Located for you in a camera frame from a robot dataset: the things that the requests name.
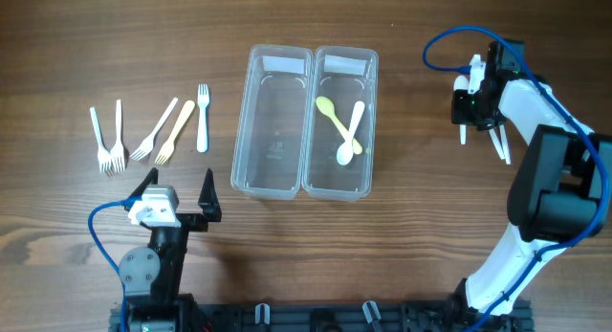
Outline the white fork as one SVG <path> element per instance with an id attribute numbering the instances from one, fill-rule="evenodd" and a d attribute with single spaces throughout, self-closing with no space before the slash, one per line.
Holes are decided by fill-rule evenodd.
<path id="1" fill-rule="evenodd" d="M 98 121 L 97 111 L 94 107 L 90 108 L 90 116 L 92 125 L 95 132 L 96 141 L 98 143 L 98 167 L 99 171 L 103 173 L 109 173 L 112 170 L 112 160 L 109 150 L 105 147 L 101 135 L 101 130 Z"/>
<path id="2" fill-rule="evenodd" d="M 112 157 L 113 169 L 116 173 L 125 170 L 125 147 L 122 142 L 122 103 L 116 101 L 116 141 L 110 154 Z"/>

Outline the clear plastic container right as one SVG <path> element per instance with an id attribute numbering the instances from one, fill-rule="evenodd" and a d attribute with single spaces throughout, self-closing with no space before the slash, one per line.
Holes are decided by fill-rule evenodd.
<path id="1" fill-rule="evenodd" d="M 315 53 L 302 187 L 313 198 L 355 202 L 372 187 L 378 54 L 322 46 Z"/>

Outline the white wide-handle spoon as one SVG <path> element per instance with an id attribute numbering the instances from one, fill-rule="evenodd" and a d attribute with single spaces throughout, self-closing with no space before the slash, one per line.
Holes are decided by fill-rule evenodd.
<path id="1" fill-rule="evenodd" d="M 337 161 L 341 166 L 348 165 L 353 158 L 353 141 L 355 139 L 355 133 L 360 124 L 364 109 L 365 104 L 363 101 L 358 100 L 355 102 L 349 123 L 348 134 L 345 137 L 344 143 L 337 150 Z"/>

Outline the yellow plastic spoon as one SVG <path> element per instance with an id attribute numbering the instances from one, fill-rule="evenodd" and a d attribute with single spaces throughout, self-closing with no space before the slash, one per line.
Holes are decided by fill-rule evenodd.
<path id="1" fill-rule="evenodd" d="M 340 122 L 339 118 L 337 117 L 334 103 L 330 99 L 323 96 L 317 97 L 315 103 L 318 111 L 327 118 L 329 118 L 340 133 L 340 135 L 343 138 L 346 138 L 348 136 L 348 129 Z M 352 143 L 353 152 L 356 155 L 362 154 L 363 148 L 361 144 L 356 139 L 353 139 Z"/>

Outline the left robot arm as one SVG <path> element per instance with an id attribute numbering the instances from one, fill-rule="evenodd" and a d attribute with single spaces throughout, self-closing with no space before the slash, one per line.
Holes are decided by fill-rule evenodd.
<path id="1" fill-rule="evenodd" d="M 222 219 L 208 169 L 198 198 L 199 212 L 178 212 L 174 187 L 158 183 L 152 168 L 128 196 L 125 210 L 135 225 L 151 232 L 149 242 L 126 253 L 119 278 L 124 289 L 121 307 L 111 313 L 111 331 L 212 331 L 212 322 L 191 294 L 179 292 L 192 232 L 206 232 Z"/>

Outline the clear plastic container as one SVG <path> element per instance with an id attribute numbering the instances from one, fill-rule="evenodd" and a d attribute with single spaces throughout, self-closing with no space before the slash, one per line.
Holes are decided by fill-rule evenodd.
<path id="1" fill-rule="evenodd" d="M 261 199 L 297 195 L 313 63 L 306 48 L 251 48 L 230 176 L 233 188 Z"/>
<path id="2" fill-rule="evenodd" d="M 315 53 L 302 187 L 313 198 L 355 202 L 372 187 L 378 54 L 322 46 Z"/>

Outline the white slim spoon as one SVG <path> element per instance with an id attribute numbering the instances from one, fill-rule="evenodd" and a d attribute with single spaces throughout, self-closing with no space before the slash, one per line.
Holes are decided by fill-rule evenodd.
<path id="1" fill-rule="evenodd" d="M 467 77 L 460 75 L 453 83 L 453 90 L 467 90 L 469 88 L 469 80 Z M 465 145 L 467 143 L 467 126 L 465 124 L 459 125 L 460 129 L 460 144 Z"/>

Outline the white fork far left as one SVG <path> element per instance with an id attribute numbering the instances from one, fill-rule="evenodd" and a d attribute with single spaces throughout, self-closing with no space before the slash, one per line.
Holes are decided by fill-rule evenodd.
<path id="1" fill-rule="evenodd" d="M 98 143 L 98 167 L 99 171 L 103 173 L 109 173 L 112 170 L 112 160 L 109 150 L 105 147 L 101 135 L 101 130 L 98 121 L 97 111 L 94 107 L 90 108 L 90 116 L 92 125 L 95 132 L 96 141 Z"/>

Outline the white fork angled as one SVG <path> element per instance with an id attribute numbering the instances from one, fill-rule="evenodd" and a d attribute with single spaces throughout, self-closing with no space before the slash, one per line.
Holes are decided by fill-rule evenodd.
<path id="1" fill-rule="evenodd" d="M 163 127 L 164 123 L 168 119 L 169 115 L 171 114 L 172 110 L 176 106 L 177 102 L 178 102 L 177 98 L 172 99 L 172 101 L 169 103 L 169 105 L 166 107 L 163 114 L 157 121 L 151 133 L 141 142 L 139 147 L 130 155 L 131 160 L 139 161 L 143 159 L 145 156 L 147 156 L 153 150 L 157 134 Z"/>

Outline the clear plastic container left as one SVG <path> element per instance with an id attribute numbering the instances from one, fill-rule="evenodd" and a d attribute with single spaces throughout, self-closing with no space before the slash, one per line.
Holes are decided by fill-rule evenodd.
<path id="1" fill-rule="evenodd" d="M 261 199 L 297 195 L 313 63 L 306 48 L 251 48 L 230 176 L 233 188 Z"/>

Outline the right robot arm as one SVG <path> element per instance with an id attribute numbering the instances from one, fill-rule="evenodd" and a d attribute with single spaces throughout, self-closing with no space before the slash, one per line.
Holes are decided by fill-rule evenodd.
<path id="1" fill-rule="evenodd" d="M 489 132 L 498 156 L 508 161 L 504 125 L 511 122 L 528 149 L 510 188 L 509 225 L 485 263 L 464 279 L 457 300 L 463 309 L 501 316 L 543 266 L 581 232 L 603 227 L 599 164 L 611 166 L 610 137 L 573 119 L 541 78 L 528 75 L 518 58 L 521 41 L 490 43 L 474 55 L 453 84 L 451 121 L 467 137 L 470 126 Z"/>

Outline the white plastic spoon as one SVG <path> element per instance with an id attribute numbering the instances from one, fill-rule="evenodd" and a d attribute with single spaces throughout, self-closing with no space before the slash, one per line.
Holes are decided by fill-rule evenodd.
<path id="1" fill-rule="evenodd" d="M 494 128 L 490 129 L 489 130 L 489 134 L 490 134 L 490 137 L 492 139 L 492 144 L 493 144 L 493 146 L 494 146 L 498 156 L 500 157 L 501 160 L 504 160 L 505 159 L 505 153 L 504 153 L 504 150 L 502 148 L 502 145 L 501 145 L 501 142 L 499 140 L 499 137 L 497 136 L 497 134 L 495 132 L 495 129 Z"/>
<path id="2" fill-rule="evenodd" d="M 504 161 L 506 165 L 510 165 L 512 163 L 511 155 L 510 155 L 510 148 L 508 144 L 505 126 L 503 124 L 499 125 L 499 135 L 500 135 L 500 140 L 501 140 L 501 147 L 502 147 Z"/>

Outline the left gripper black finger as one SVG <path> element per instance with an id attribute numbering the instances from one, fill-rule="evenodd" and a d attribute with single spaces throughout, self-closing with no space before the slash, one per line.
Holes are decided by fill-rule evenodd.
<path id="1" fill-rule="evenodd" d="M 144 191 L 151 185 L 157 185 L 159 180 L 159 170 L 152 167 L 146 174 L 142 182 L 135 188 L 135 190 L 128 196 L 129 199 L 135 197 L 141 197 Z"/>
<path id="2" fill-rule="evenodd" d="M 208 168 L 198 199 L 198 206 L 208 221 L 220 221 L 222 210 L 214 186 L 213 171 Z"/>

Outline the yellow plastic fork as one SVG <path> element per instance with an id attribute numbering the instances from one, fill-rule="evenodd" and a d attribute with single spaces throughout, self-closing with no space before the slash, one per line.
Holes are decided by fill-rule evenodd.
<path id="1" fill-rule="evenodd" d="M 177 138 L 182 131 L 183 127 L 186 125 L 188 119 L 190 118 L 193 110 L 195 109 L 195 102 L 193 100 L 187 100 L 183 105 L 181 112 L 175 122 L 168 139 L 162 145 L 157 157 L 155 158 L 156 165 L 164 165 L 168 162 L 169 158 L 173 155 L 175 150 L 175 144 Z"/>

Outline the light blue plastic fork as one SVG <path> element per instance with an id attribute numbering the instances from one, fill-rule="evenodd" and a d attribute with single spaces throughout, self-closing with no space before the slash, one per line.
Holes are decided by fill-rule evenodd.
<path id="1" fill-rule="evenodd" d="M 205 83 L 198 85 L 197 104 L 199 107 L 199 121 L 196 147 L 198 152 L 205 153 L 208 151 L 207 111 L 210 104 L 209 90 Z"/>

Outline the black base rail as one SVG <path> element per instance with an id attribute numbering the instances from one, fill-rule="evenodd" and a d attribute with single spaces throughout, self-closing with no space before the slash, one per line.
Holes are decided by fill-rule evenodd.
<path id="1" fill-rule="evenodd" d="M 201 305 L 185 318 L 177 310 L 145 313 L 134 308 L 122 314 L 113 310 L 111 331 L 464 331 L 478 314 L 464 323 L 446 326 L 445 304 L 441 301 L 407 301 L 401 304 Z"/>

